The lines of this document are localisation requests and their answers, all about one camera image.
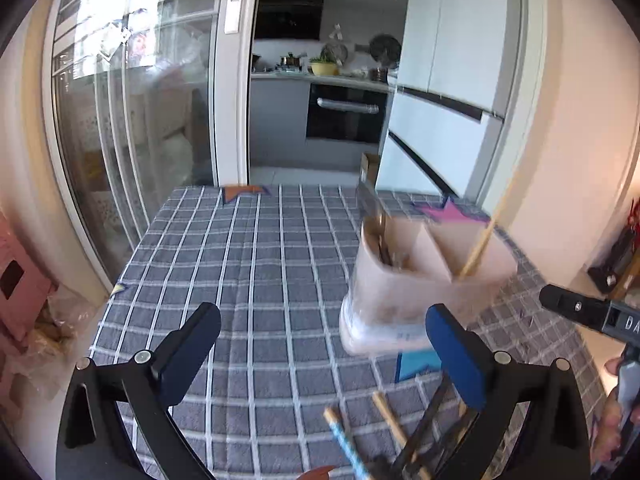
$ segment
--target glass door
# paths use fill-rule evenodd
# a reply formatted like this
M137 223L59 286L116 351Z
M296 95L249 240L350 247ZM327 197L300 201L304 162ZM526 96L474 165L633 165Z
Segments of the glass door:
M235 48L239 70L234 36L243 34L242 13L253 15L243 1L54 0L44 63L49 147L76 232L107 286L175 187L218 183L216 50L228 71ZM217 109L235 120L229 106Z

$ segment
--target plaid tablecloth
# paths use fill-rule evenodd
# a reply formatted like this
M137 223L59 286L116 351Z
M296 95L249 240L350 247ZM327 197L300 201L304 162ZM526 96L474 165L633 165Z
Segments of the plaid tablecloth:
M220 338L183 402L172 409L202 461L218 478L233 480L288 480L321 465L337 465L336 478L352 478L322 418L324 407L339 407L365 458L394 456L398 448L370 395L383 390L409 433L441 375L394 384L396 356L354 358L340 344L340 302L358 250L355 190L269 191L223 204L214 187L176 189L124 269L119 282L127 289L106 305L91 356L110 364L154 349L200 302L215 303L222 311ZM391 214L409 216L420 214L412 201L439 200L381 196ZM570 323L542 310L537 296L543 279L509 243L518 273L471 328L492 349L507 350L521 362L569 359L590 417L604 400L591 356ZM128 405L121 412L145 469L161 478ZM524 413L516 410L496 463L513 445ZM457 416L458 399L451 394L434 437Z

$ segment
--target pink star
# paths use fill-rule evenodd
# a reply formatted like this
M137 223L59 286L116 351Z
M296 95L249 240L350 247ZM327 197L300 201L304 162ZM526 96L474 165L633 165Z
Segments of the pink star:
M415 208L436 222L478 222L486 224L486 220L465 215L451 200L444 207L431 207L428 204L416 205Z

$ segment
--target yellow bowl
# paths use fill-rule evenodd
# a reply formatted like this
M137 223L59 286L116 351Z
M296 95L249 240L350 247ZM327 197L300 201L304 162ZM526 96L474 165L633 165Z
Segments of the yellow bowl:
M338 66L335 63L311 63L314 75L338 75Z

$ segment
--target pot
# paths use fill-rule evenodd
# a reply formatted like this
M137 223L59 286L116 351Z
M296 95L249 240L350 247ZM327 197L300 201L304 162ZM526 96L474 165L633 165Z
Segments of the pot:
M280 58L281 66L300 66L300 59L306 57L305 53L300 54L299 56L294 56L293 52L289 52L286 56L282 56Z
M335 63L310 63L314 75L338 75L338 66Z
M387 83L388 80L386 78L389 70L388 68L370 68L369 69L369 79L372 81L379 81L381 83Z

